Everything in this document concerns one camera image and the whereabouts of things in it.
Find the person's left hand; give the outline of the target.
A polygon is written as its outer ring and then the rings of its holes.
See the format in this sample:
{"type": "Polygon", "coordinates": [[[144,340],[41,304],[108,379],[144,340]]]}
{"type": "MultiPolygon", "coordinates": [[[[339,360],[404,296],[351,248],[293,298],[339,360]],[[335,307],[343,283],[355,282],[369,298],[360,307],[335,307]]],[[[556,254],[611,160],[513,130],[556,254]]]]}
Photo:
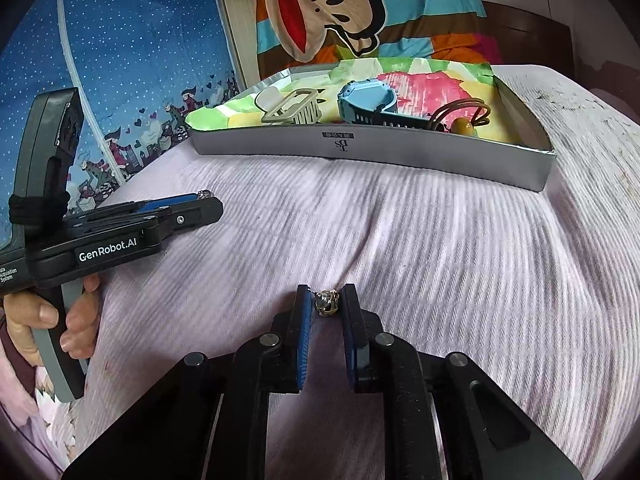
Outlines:
{"type": "MultiPolygon", "coordinates": [[[[86,276],[84,291],[66,314],[66,330],[60,345],[75,360],[89,359],[96,348],[101,311],[99,274],[86,276]]],[[[43,366],[33,330],[58,326],[58,310],[32,292],[16,292],[3,298],[8,334],[17,352],[32,366],[43,366]]]]}

